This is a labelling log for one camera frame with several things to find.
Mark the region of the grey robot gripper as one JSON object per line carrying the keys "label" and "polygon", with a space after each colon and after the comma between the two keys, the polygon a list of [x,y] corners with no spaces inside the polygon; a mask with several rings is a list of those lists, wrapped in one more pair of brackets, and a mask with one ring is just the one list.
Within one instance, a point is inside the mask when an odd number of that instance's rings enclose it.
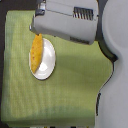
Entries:
{"label": "grey robot gripper", "polygon": [[98,24],[96,0],[37,0],[29,29],[35,34],[92,44]]}

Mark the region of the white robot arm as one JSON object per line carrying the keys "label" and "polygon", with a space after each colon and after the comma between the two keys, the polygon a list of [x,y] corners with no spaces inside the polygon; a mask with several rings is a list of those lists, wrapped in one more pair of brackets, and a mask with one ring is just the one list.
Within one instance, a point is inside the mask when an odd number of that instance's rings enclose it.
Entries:
{"label": "white robot arm", "polygon": [[128,0],[37,0],[30,30],[97,41],[113,71],[97,96],[95,128],[128,128]]}

